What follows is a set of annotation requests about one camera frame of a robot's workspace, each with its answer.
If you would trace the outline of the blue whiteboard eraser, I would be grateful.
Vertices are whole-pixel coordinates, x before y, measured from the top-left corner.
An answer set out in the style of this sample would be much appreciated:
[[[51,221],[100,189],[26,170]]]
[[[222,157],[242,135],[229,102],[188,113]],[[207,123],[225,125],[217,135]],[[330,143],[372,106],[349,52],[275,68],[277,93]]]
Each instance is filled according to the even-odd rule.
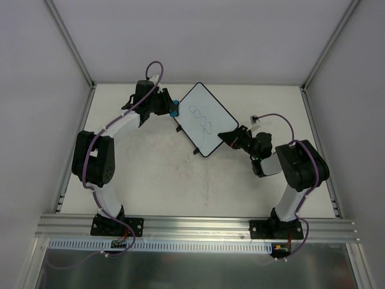
[[[171,107],[170,116],[177,117],[179,115],[179,104],[178,100],[173,100],[173,105]]]

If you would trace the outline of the small black-framed whiteboard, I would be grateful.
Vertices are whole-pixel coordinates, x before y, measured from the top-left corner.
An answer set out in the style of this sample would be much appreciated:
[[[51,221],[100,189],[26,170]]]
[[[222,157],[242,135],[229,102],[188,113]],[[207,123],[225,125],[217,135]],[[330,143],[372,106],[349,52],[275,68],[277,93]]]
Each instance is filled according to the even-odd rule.
[[[219,133],[239,127],[238,121],[201,82],[195,84],[179,102],[179,115],[174,120],[204,158],[223,143]]]

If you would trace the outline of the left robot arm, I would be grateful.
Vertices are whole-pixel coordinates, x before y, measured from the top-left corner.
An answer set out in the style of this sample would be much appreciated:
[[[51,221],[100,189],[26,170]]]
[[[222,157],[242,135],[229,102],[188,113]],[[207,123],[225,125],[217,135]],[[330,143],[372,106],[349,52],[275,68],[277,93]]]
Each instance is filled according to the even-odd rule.
[[[123,205],[110,184],[116,169],[115,148],[151,114],[179,115],[179,102],[172,100],[168,90],[161,87],[159,75],[139,80],[129,102],[100,130],[82,130],[76,138],[72,173],[91,191],[97,215],[106,219],[105,228],[113,235],[121,234],[126,227]]]

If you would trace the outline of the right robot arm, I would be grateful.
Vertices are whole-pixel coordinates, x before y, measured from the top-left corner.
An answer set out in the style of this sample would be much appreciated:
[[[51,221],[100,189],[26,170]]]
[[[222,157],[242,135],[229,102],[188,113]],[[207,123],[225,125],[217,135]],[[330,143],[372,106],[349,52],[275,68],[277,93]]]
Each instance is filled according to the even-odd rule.
[[[232,149],[249,154],[253,173],[264,178],[283,173],[286,188],[267,220],[249,221],[254,240],[302,240],[303,227],[299,210],[312,190],[328,180],[327,163],[308,140],[295,140],[273,148],[272,135],[260,132],[252,136],[245,126],[219,133],[219,138]]]

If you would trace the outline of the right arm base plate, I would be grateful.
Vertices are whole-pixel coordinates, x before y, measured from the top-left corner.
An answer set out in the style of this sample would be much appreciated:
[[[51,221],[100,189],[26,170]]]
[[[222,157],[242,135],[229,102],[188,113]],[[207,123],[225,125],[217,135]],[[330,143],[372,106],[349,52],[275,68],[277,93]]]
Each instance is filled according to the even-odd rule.
[[[302,240],[304,238],[301,222],[298,219],[281,222],[279,220],[249,221],[250,237],[254,240]]]

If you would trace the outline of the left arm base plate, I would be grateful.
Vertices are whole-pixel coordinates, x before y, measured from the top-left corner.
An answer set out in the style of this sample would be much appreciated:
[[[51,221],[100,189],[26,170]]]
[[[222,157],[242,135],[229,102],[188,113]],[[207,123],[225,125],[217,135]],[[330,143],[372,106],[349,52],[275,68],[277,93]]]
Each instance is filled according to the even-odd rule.
[[[138,217],[125,217],[124,222],[131,227],[136,237],[143,236],[144,219]],[[122,237],[127,227],[103,217],[95,215],[90,229],[90,235],[98,237]]]

